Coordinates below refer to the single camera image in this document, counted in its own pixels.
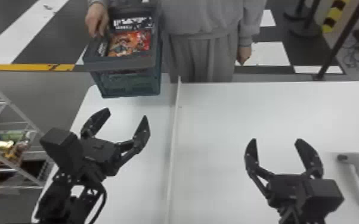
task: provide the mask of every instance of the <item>yellow floor tape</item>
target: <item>yellow floor tape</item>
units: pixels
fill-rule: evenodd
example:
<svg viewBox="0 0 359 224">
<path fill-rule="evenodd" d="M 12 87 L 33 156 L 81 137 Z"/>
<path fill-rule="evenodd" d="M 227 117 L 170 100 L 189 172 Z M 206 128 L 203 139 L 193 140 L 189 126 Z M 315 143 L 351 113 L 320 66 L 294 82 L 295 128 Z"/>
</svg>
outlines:
<svg viewBox="0 0 359 224">
<path fill-rule="evenodd" d="M 72 71 L 74 64 L 0 64 L 0 71 Z"/>
</svg>

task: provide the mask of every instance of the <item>blue plastic crate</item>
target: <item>blue plastic crate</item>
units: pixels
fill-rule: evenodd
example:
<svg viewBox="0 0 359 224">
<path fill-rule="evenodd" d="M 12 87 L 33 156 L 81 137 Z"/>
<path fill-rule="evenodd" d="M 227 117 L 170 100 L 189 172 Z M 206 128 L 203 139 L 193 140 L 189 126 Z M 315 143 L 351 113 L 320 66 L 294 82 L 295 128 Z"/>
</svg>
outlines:
<svg viewBox="0 0 359 224">
<path fill-rule="evenodd" d="M 159 32 L 159 13 L 156 5 L 140 4 L 109 9 L 110 27 L 104 37 L 93 39 L 83 56 L 85 69 L 97 84 L 103 98 L 136 97 L 160 94 L 162 41 Z M 123 26 L 129 18 L 151 18 L 150 50 L 121 57 L 107 57 L 110 32 L 134 30 Z"/>
</svg>

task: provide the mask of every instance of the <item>person's hand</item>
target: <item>person's hand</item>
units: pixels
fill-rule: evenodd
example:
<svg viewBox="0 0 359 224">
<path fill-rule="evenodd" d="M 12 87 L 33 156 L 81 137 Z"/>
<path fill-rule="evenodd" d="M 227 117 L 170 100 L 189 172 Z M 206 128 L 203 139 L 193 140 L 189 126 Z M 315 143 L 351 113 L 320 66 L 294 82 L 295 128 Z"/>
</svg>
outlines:
<svg viewBox="0 0 359 224">
<path fill-rule="evenodd" d="M 85 23 L 88 26 L 91 37 L 96 37 L 97 32 L 104 36 L 104 30 L 109 23 L 109 15 L 104 5 L 97 2 L 93 3 L 88 9 Z"/>
<path fill-rule="evenodd" d="M 252 55 L 252 46 L 239 46 L 237 53 L 237 61 L 243 65 Z"/>
</svg>

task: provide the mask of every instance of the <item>black stand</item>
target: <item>black stand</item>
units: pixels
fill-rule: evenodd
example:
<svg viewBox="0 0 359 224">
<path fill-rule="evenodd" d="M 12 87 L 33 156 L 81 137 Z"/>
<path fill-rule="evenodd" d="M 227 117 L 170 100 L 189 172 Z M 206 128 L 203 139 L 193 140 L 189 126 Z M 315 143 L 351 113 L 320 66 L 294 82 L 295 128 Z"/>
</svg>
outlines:
<svg viewBox="0 0 359 224">
<path fill-rule="evenodd" d="M 309 10 L 305 7 L 306 0 L 299 0 L 297 6 L 288 6 L 284 9 L 284 17 L 293 20 L 304 20 L 309 15 Z"/>
<path fill-rule="evenodd" d="M 321 27 L 314 21 L 320 0 L 314 0 L 309 16 L 305 21 L 292 23 L 290 25 L 290 32 L 299 38 L 316 38 L 321 35 Z"/>
<path fill-rule="evenodd" d="M 348 38 L 348 35 L 352 32 L 352 29 L 354 28 L 354 26 L 356 25 L 356 22 L 358 20 L 359 20 L 359 4 L 358 4 L 356 10 L 354 11 L 351 19 L 349 20 L 349 22 L 346 24 L 345 28 L 343 29 L 340 37 L 338 38 L 337 42 L 335 43 L 330 55 L 328 56 L 328 58 L 324 62 L 324 64 L 321 67 L 320 71 L 316 75 L 313 75 L 313 80 L 319 80 L 319 81 L 323 80 L 327 69 L 329 69 L 332 61 L 334 60 L 335 56 L 338 54 L 338 52 L 341 49 L 343 43 Z"/>
</svg>

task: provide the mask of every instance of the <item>white table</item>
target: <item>white table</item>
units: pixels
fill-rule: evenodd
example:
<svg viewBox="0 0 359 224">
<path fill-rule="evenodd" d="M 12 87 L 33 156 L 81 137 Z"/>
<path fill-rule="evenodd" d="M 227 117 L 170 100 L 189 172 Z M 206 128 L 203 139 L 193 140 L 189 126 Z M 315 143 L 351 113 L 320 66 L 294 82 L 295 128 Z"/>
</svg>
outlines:
<svg viewBox="0 0 359 224">
<path fill-rule="evenodd" d="M 175 118 L 175 88 L 163 86 L 155 98 L 101 99 L 92 87 L 84 99 L 76 133 L 105 106 L 112 118 L 99 138 L 128 138 L 137 125 L 131 120 L 143 114 L 152 131 L 145 150 L 104 182 L 109 197 L 97 223 L 165 223 L 166 201 L 173 224 L 277 223 L 277 212 L 245 171 L 252 138 L 261 166 L 275 173 L 304 171 L 293 143 L 306 140 L 323 161 L 324 177 L 335 179 L 345 197 L 326 221 L 359 223 L 358 185 L 335 160 L 339 152 L 359 151 L 359 82 L 182 84 Z"/>
<path fill-rule="evenodd" d="M 103 182 L 108 199 L 96 223 L 163 222 L 167 207 L 168 157 L 177 92 L 177 86 L 168 82 L 168 76 L 164 76 L 161 94 L 155 97 L 103 99 L 96 86 L 90 87 L 85 95 L 71 127 L 71 131 L 77 135 L 92 114 L 106 107 L 112 115 L 96 135 L 98 138 L 112 142 L 131 139 L 143 115 L 147 116 L 151 127 L 147 147 L 127 162 L 115 177 Z M 56 171 L 57 166 L 54 166 L 41 195 L 50 186 Z M 79 195 L 81 191 L 75 188 L 73 193 Z M 36 221 L 36 210 L 37 207 L 32 213 L 32 222 Z"/>
</svg>

